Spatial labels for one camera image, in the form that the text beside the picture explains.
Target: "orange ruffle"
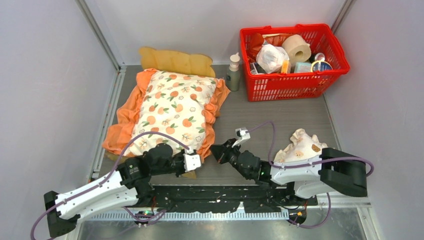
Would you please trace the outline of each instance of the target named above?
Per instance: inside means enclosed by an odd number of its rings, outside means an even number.
[[[114,124],[107,129],[106,139],[101,145],[107,151],[119,155],[131,140],[134,126],[140,119],[140,109],[146,89],[152,79],[152,75],[157,71],[149,68],[137,74],[137,86],[132,90],[126,103],[116,111],[118,124]],[[215,132],[212,125],[215,123],[216,117],[220,115],[220,108],[230,93],[223,79],[216,79],[215,82],[215,92],[210,102],[204,105],[205,138],[202,146],[197,151],[202,158],[202,162],[211,154],[209,148],[215,142]]]

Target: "white wall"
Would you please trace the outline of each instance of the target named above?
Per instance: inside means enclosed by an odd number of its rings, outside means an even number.
[[[149,46],[229,63],[240,29],[297,23],[331,25],[344,0],[87,0],[108,43],[126,65]]]
[[[1,1],[0,36],[0,239],[24,240],[44,193],[87,183],[116,74],[74,0]]]
[[[344,151],[374,162],[368,194],[387,239],[422,239],[424,1],[356,1],[337,32],[351,65],[326,94]]]

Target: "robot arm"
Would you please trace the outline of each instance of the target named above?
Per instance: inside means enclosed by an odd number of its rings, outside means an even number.
[[[147,205],[154,197],[149,183],[152,176],[175,173],[178,177],[202,164],[200,156],[193,150],[172,155],[172,148],[162,143],[144,152],[142,156],[129,158],[119,164],[103,184],[101,182],[106,176],[66,193],[46,193],[44,203],[47,210],[98,185],[97,188],[67,201],[47,214],[50,236],[55,238],[67,234],[77,223],[108,210],[136,204]]]
[[[366,197],[368,194],[365,163],[354,160],[321,163],[322,160],[356,156],[324,148],[319,156],[294,162],[275,162],[275,166],[271,166],[248,150],[240,152],[241,143],[250,138],[245,128],[236,129],[236,135],[237,138],[212,145],[210,149],[218,163],[230,163],[244,178],[255,180],[260,186],[294,183],[290,184],[294,195],[302,199],[334,191],[351,197]]]

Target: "plastic basket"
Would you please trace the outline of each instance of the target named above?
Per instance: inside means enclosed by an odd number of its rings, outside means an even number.
[[[259,34],[299,34],[310,44],[312,53],[323,53],[332,70],[304,73],[272,73],[253,75],[246,49],[251,36]],[[240,30],[244,79],[250,102],[321,96],[341,75],[350,70],[342,46],[326,24],[298,24],[292,27],[255,27]]]

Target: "bottle cap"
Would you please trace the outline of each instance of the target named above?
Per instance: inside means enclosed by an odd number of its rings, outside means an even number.
[[[240,62],[239,53],[237,52],[236,54],[231,55],[231,57],[229,57],[229,60],[231,61],[231,63],[229,64],[229,69],[233,72],[239,70],[239,62]]]

